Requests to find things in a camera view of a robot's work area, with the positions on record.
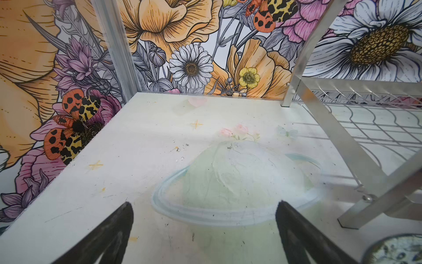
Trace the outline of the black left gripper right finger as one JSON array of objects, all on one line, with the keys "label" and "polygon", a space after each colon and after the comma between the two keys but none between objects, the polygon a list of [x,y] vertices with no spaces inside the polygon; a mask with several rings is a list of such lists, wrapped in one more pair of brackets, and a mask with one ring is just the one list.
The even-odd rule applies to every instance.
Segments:
[{"label": "black left gripper right finger", "polygon": [[356,264],[288,202],[280,201],[275,213],[282,246],[289,264]]}]

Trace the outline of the green geometric pattern bowl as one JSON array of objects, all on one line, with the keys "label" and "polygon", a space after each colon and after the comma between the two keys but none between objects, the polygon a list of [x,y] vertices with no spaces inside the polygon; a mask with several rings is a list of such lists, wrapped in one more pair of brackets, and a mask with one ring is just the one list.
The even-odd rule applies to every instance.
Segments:
[{"label": "green geometric pattern bowl", "polygon": [[421,264],[422,235],[399,234],[384,238],[368,248],[362,264]]}]

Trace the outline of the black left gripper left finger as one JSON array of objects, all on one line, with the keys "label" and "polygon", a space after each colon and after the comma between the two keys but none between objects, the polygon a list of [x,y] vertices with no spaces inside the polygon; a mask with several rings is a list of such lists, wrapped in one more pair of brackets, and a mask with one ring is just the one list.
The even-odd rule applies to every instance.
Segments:
[{"label": "black left gripper left finger", "polygon": [[125,202],[55,264],[120,264],[134,223],[131,203]]}]

